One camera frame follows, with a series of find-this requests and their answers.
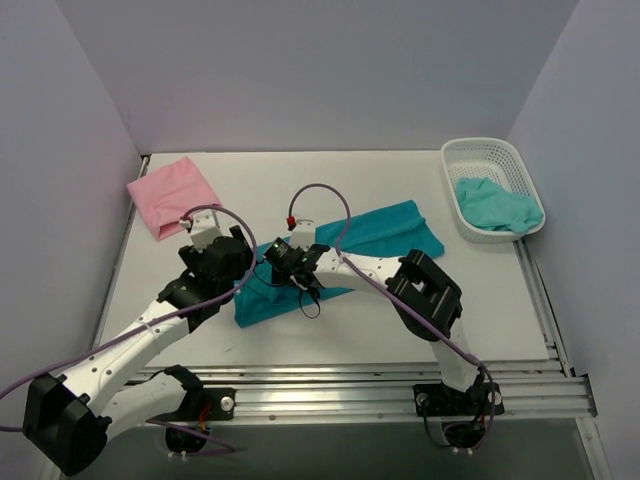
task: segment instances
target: pink cloth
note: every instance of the pink cloth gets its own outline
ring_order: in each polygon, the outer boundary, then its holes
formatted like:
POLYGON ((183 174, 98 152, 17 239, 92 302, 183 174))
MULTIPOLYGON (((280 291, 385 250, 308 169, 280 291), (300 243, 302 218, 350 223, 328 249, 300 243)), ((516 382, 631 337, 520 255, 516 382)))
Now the pink cloth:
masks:
POLYGON ((131 182, 127 190, 158 241, 182 230, 178 220, 191 207, 220 205, 218 196, 189 157, 131 182))

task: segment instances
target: white basket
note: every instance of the white basket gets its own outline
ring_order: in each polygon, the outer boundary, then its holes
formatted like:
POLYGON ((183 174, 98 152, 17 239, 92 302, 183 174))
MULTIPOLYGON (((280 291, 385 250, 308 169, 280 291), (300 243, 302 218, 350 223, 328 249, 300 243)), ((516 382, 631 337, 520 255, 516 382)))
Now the white basket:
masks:
POLYGON ((456 197, 456 185, 462 177, 489 177, 505 190, 533 197, 542 211, 542 221, 526 235, 542 228, 544 209, 518 151, 510 143, 496 138, 461 138, 445 143, 440 150, 444 175, 449 185, 460 235, 474 243, 513 242, 524 235, 514 232, 492 232, 474 227, 462 216, 456 197))

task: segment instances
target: teal towel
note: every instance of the teal towel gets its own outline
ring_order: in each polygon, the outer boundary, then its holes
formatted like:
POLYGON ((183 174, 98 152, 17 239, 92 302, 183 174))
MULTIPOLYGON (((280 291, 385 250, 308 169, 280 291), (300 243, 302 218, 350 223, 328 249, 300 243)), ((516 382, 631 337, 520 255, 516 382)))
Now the teal towel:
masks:
MULTIPOLYGON (((329 223, 316 229, 316 243, 334 246, 336 238, 344 228, 345 220, 329 223)), ((270 245, 258 247, 258 258, 270 245)), ((432 258, 444 253, 444 246, 431 233, 425 219, 413 201, 373 210, 351 219, 351 229, 342 240, 346 252, 372 257, 395 257, 405 255, 412 248, 422 250, 432 258)), ((262 263, 256 272, 263 280, 271 280, 271 266, 262 263)), ((328 288, 320 292, 320 300, 347 293, 344 288, 328 288)), ((296 287, 275 288, 252 277, 233 300, 236 306, 235 319, 241 327, 273 318, 298 308, 296 287)), ((302 305, 313 301, 308 295, 302 297, 302 305)))
POLYGON ((456 197, 465 220, 483 230, 527 233, 542 221, 534 198, 507 192, 488 178, 461 178, 456 197))

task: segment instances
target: white table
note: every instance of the white table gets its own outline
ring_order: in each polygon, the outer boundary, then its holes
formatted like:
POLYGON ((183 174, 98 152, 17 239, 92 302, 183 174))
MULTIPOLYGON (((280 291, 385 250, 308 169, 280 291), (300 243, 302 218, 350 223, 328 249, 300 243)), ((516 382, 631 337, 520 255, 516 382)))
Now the white table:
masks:
MULTIPOLYGON (((183 154, 156 154, 150 170, 183 154)), ((473 353, 487 361, 549 358, 512 244, 476 245, 457 233, 445 195, 439 152, 190 153, 224 205, 242 216, 258 242, 287 234, 293 193, 310 182, 338 188, 354 215, 413 199, 446 253, 437 263, 462 288, 464 329, 473 353)), ((328 191, 307 191, 296 212, 317 225, 344 218, 328 191)), ((117 335, 184 266, 178 234, 153 239, 136 213, 101 342, 117 335)), ((434 362, 426 343, 411 335, 382 297, 352 292, 322 304, 315 320, 295 311, 241 329, 233 303, 151 363, 165 367, 349 365, 434 362)))

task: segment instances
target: metal frame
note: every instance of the metal frame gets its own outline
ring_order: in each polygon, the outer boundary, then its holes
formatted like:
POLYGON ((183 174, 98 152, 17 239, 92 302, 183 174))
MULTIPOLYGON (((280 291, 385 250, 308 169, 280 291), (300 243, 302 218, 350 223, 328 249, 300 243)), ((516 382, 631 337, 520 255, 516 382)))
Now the metal frame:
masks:
MULTIPOLYGON (((140 176, 146 172, 149 161, 149 157, 143 159, 140 176)), ((133 214, 132 208, 95 344, 100 343, 133 214)), ((542 278, 525 242, 515 242, 514 248, 540 321, 549 360, 488 364, 500 383, 506 409, 506 414, 496 419, 575 419, 594 477, 609 479, 609 466, 593 418, 597 411, 588 378, 577 378, 571 371, 542 278)), ((185 366, 200 377, 205 387, 235 388, 233 424, 254 426, 420 422, 422 419, 415 414, 412 386, 439 379, 436 364, 185 366)), ((155 370, 143 368, 130 384, 148 380, 155 370)), ((440 419, 429 421, 437 423, 440 419)))

